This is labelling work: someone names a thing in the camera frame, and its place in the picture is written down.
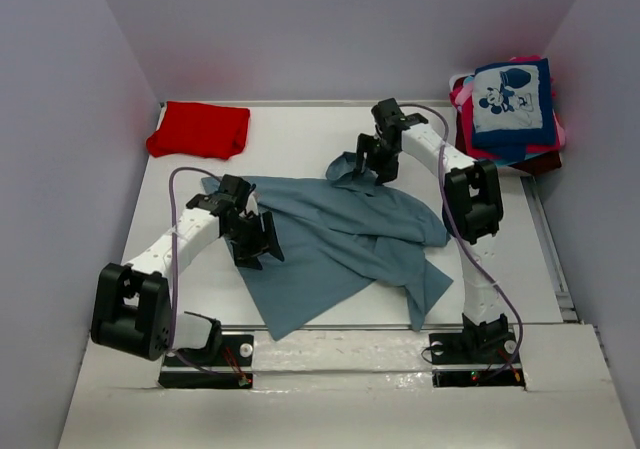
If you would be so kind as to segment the grey-blue t-shirt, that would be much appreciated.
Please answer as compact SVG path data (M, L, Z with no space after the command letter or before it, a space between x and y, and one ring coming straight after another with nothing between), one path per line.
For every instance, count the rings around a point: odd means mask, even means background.
M413 196L378 185L371 170L355 175L355 160L342 153L322 179L248 179L260 210L273 216L284 254L240 271L274 340L375 281L404 290L410 326L419 330L452 284L424 253L449 242L439 217Z

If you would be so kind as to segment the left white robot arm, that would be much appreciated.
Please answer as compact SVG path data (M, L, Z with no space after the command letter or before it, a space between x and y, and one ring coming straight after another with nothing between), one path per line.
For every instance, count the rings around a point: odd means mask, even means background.
M255 186L224 175L211 194L197 194L183 211L169 199L171 226L138 256L100 272L90 329L93 343L156 361L172 355L196 369L213 364L223 346L218 320L179 312L179 276L219 239L240 268L259 270L261 256L283 260L271 212L260 212Z

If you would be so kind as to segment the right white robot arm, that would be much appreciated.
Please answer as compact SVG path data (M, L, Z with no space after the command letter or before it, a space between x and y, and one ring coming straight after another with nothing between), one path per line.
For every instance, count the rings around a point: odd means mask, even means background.
M437 365L483 364L502 372L516 363L523 329L509 325L517 311L486 269L504 216L497 167L449 144L425 117L427 107L417 105L413 114L403 109L393 98L373 106L375 132L359 135L353 173L371 171L377 184L391 182L405 153L437 178L443 223L460 253L465 300L462 329L433 335L428 349Z

